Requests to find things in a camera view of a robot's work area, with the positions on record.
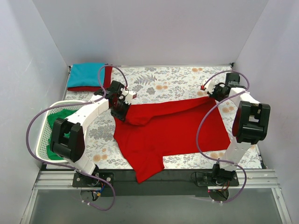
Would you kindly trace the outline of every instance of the green cloth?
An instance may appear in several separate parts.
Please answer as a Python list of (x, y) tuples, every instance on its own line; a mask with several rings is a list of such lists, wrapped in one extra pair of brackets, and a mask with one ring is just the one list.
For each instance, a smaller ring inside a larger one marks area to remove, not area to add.
[[(54, 121), (57, 119), (57, 118), (62, 118), (62, 119), (65, 119), (67, 118), (68, 116), (72, 115), (74, 112), (76, 112), (77, 110), (75, 111), (72, 111), (72, 110), (66, 110), (66, 109), (63, 109), (62, 111), (60, 112), (57, 112), (57, 113), (52, 113), (50, 114), (48, 117), (47, 117), (47, 120), (48, 120), (48, 124), (51, 128), (51, 130), (53, 129), (53, 125), (54, 125)], [(48, 158), (50, 160), (63, 160), (62, 157), (60, 157), (59, 155), (57, 155), (56, 153), (52, 152), (50, 150), (50, 143), (51, 143), (51, 137), (52, 137), (52, 134), (50, 135), (50, 138), (48, 140), (49, 144), (47, 146), (47, 155), (48, 155)]]

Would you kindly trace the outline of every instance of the red folded cloth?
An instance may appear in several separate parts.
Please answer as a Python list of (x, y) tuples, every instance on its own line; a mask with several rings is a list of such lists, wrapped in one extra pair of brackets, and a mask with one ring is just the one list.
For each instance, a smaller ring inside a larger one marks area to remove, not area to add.
[[(163, 156), (198, 152), (195, 138), (205, 114), (215, 105), (208, 97), (159, 104), (131, 105), (126, 121), (115, 119), (114, 138), (139, 183), (164, 169)], [(219, 110), (199, 134), (202, 151), (227, 149), (228, 133)]]
[[(112, 67), (105, 67), (105, 77), (104, 77), (104, 83), (103, 87), (108, 88), (111, 84), (111, 72)], [(96, 92), (100, 88), (99, 86), (77, 86), (77, 87), (70, 87), (67, 88), (68, 91), (90, 91), (90, 92)]]

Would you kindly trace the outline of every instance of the blue pillow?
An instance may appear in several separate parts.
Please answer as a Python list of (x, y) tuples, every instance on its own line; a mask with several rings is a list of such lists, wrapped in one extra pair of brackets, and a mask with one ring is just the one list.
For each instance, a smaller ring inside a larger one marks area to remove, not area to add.
[[(98, 72), (104, 63), (73, 64), (67, 88), (78, 86), (100, 86)], [(100, 73), (100, 80), (104, 84), (105, 68)]]

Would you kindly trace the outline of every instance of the black base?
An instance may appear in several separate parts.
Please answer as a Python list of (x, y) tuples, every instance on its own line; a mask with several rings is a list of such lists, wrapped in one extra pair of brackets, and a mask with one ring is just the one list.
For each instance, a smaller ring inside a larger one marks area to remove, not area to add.
[[(111, 172), (101, 172), (98, 173), (99, 174), (99, 178), (102, 178), (106, 181), (107, 178), (110, 178), (110, 180), (108, 181), (110, 184), (113, 185), (114, 182), (114, 174)], [(88, 177), (88, 176), (83, 176), (82, 174), (79, 173), (75, 173), (74, 178), (73, 178), (73, 187), (76, 188), (88, 188), (88, 187), (94, 187), (94, 188), (98, 188), (101, 187), (101, 182), (99, 182), (97, 179)]]
[[(138, 184), (135, 171), (129, 169), (101, 170), (100, 177), (111, 177), (113, 174), (113, 187), (118, 196), (169, 196), (169, 195), (195, 195), (209, 197), (208, 186), (215, 183), (210, 177), (211, 169), (165, 169)], [(83, 181), (77, 181), (75, 174), (73, 187), (90, 187)], [(238, 179), (233, 179), (230, 186), (239, 186)], [(113, 196), (110, 188), (105, 188), (101, 196)]]

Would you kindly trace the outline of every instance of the floral tablecloth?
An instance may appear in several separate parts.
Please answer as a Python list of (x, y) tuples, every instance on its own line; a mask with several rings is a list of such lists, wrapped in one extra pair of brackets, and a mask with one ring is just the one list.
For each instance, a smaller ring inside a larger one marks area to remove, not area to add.
[[(129, 89), (137, 92), (137, 98), (132, 104), (161, 103), (174, 100), (191, 99), (206, 96), (200, 90), (205, 78), (212, 74), (229, 70), (230, 67), (122, 67)], [(112, 71), (112, 80), (124, 83), (123, 77), (116, 69)], [(224, 82), (225, 74), (215, 77), (216, 82)], [(92, 92), (68, 91), (65, 99), (89, 100)], [(224, 125), (230, 136), (231, 127), (235, 118), (236, 106), (228, 101), (220, 105), (219, 110)], [(101, 114), (88, 129), (85, 153), (99, 166), (99, 168), (131, 168), (123, 158), (116, 141), (113, 138), (115, 122), (110, 111)], [(207, 152), (213, 158), (219, 158), (225, 150)], [(167, 169), (212, 168), (214, 161), (204, 158), (199, 153), (165, 156), (163, 158)], [(243, 156), (239, 163), (244, 168), (262, 168), (257, 149), (253, 146)]]

